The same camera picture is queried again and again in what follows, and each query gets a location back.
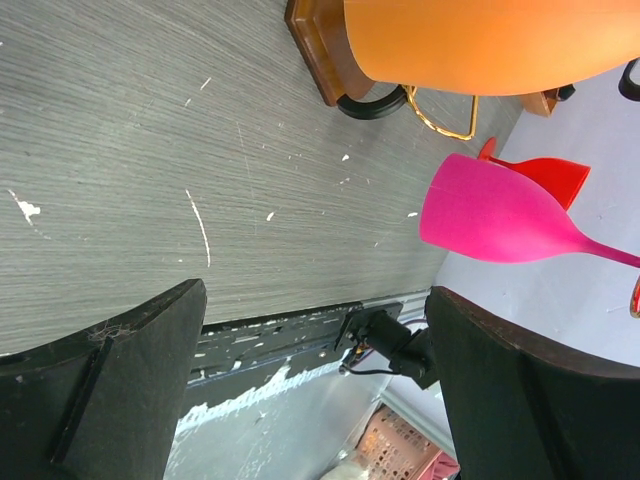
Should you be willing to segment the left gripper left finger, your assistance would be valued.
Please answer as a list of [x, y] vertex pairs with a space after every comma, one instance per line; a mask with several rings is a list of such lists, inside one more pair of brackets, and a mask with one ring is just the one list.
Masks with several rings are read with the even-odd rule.
[[160, 479], [207, 304], [189, 279], [1, 358], [4, 479]]

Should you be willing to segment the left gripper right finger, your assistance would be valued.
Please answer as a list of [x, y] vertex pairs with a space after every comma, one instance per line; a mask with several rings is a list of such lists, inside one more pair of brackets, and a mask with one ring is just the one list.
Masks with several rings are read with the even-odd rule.
[[445, 288], [426, 301], [464, 479], [636, 479], [639, 369], [511, 323]]

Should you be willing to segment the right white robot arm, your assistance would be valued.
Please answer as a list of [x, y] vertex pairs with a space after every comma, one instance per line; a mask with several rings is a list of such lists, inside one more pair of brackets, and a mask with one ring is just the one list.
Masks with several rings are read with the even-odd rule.
[[[347, 315], [333, 345], [333, 350], [338, 351], [352, 344], [340, 370], [356, 376], [403, 376], [427, 390], [438, 381], [429, 329], [412, 331], [411, 324], [423, 321], [402, 324], [397, 320], [395, 307], [396, 304], [374, 307]], [[388, 361], [387, 369], [356, 368], [367, 354], [374, 352]]]

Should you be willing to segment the pink wine glass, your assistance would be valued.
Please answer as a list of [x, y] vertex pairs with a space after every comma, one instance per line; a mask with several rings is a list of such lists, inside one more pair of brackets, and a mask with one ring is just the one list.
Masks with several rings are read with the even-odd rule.
[[585, 235], [545, 189], [505, 167], [453, 153], [426, 193], [423, 242], [485, 262], [527, 263], [585, 253], [639, 266], [639, 257]]

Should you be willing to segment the red wine glass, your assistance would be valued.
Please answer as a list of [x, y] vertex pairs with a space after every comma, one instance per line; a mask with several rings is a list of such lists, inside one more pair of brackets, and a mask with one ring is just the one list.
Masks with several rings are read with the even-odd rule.
[[490, 137], [480, 149], [477, 159], [501, 165], [517, 172], [544, 188], [568, 211], [586, 182], [591, 168], [573, 161], [538, 157], [522, 162], [507, 162], [494, 155], [497, 146], [495, 137]]

